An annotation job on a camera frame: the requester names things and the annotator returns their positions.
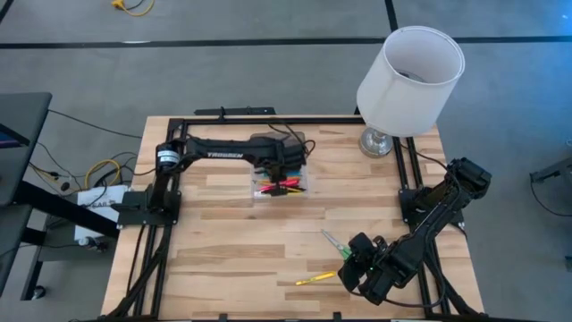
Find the black clamp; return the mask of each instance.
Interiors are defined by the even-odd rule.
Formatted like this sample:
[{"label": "black clamp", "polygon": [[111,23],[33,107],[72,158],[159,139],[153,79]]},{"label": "black clamp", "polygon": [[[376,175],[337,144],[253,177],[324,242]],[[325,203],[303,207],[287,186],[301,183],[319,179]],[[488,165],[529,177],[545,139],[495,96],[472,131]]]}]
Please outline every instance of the black clamp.
[{"label": "black clamp", "polygon": [[333,322],[341,322],[341,312],[333,312]]},{"label": "black clamp", "polygon": [[224,116],[226,115],[226,110],[224,110],[224,106],[221,106],[221,113],[218,115],[218,122],[220,123],[224,123],[226,121],[226,119],[224,118]]}]

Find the wooden table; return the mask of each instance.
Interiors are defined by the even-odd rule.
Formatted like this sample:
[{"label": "wooden table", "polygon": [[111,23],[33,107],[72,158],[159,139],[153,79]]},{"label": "wooden table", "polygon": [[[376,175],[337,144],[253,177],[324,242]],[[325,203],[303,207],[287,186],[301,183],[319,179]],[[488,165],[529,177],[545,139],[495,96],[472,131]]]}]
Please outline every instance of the wooden table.
[{"label": "wooden table", "polygon": [[[136,172],[154,167],[155,146],[164,142],[169,118],[147,119]],[[334,311],[344,318],[423,316],[421,309],[388,303],[377,307],[350,295],[337,277],[294,285],[341,267],[340,254],[321,229],[340,242],[359,232],[370,238],[380,234],[391,242],[408,228],[400,219],[400,178],[393,151],[379,159],[364,156],[358,148],[363,124],[292,128],[316,141],[307,165],[307,199],[253,200],[250,165],[237,160],[200,160],[181,175],[183,201],[172,232],[161,319],[218,318],[220,313],[229,318],[332,318]],[[220,140],[247,140],[253,133],[267,131],[265,125],[196,125],[189,130],[201,138]],[[445,162],[436,128],[417,137],[416,147]],[[438,165],[419,161],[425,184],[442,180],[444,171]],[[152,180],[152,174],[136,177],[133,187],[143,190]],[[125,294],[138,233],[138,227],[121,232],[102,313],[114,309]],[[465,237],[448,227],[437,244],[444,274],[470,306],[482,310]],[[434,300],[431,277],[429,284]],[[150,297],[147,292],[144,313]],[[402,290],[393,288],[389,298],[420,303],[417,279]]]}]

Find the screwdriver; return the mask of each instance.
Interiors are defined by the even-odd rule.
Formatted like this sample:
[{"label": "screwdriver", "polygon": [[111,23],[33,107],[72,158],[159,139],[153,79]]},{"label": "screwdriver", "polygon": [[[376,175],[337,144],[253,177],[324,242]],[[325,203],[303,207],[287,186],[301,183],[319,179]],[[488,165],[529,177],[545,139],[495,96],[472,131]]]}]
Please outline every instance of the screwdriver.
[{"label": "screwdriver", "polygon": [[297,282],[296,282],[296,285],[304,285],[304,284],[312,283],[312,282],[315,282],[315,281],[321,281],[321,280],[323,280],[323,279],[330,278],[330,277],[334,277],[334,276],[336,276],[336,272],[323,273],[323,274],[321,274],[321,275],[312,277],[312,278],[307,279],[307,280],[304,280],[304,281],[297,281]]}]

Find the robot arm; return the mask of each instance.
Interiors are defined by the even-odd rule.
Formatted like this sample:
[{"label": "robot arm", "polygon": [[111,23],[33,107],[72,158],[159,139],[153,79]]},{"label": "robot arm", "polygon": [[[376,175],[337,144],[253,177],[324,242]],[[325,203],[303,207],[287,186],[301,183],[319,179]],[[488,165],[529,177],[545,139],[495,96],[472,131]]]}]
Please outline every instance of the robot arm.
[{"label": "robot arm", "polygon": [[203,158],[245,160],[255,168],[263,168],[270,182],[286,179],[286,173],[306,164],[306,148],[300,140],[253,137],[250,140],[207,140],[188,136],[156,147],[156,177],[145,192],[126,192],[122,204],[113,205],[125,217],[140,217],[142,223],[176,222],[181,204],[178,191],[171,182],[194,162]]},{"label": "robot arm", "polygon": [[[348,291],[357,287],[370,302],[381,304],[392,286],[403,288],[417,274],[427,244],[445,225],[472,199],[484,196],[491,182],[489,173],[465,158],[453,160],[447,168],[443,182],[420,190],[405,209],[427,214],[414,232],[389,246],[381,236],[374,238],[373,245],[364,233],[349,242],[351,256],[338,272]],[[360,284],[363,275],[367,279]]]}]

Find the table leg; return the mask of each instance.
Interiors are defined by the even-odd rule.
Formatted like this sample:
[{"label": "table leg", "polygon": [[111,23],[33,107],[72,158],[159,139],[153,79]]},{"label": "table leg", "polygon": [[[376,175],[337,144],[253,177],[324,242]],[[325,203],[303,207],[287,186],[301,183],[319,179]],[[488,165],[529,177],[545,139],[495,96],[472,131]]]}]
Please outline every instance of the table leg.
[{"label": "table leg", "polygon": [[61,217],[105,236],[115,239],[119,237],[119,231],[113,220],[97,215],[31,183],[20,183],[14,201],[31,205],[49,215]]},{"label": "table leg", "polygon": [[34,289],[38,285],[39,272],[42,270],[42,266],[44,265],[43,261],[38,260],[40,251],[40,248],[36,250],[36,254],[32,260],[33,264],[29,268],[28,277],[26,278],[24,289],[21,292],[21,301],[31,301],[34,297]]},{"label": "table leg", "polygon": [[44,243],[45,238],[46,232],[26,227],[21,236],[21,241],[40,246]]}]

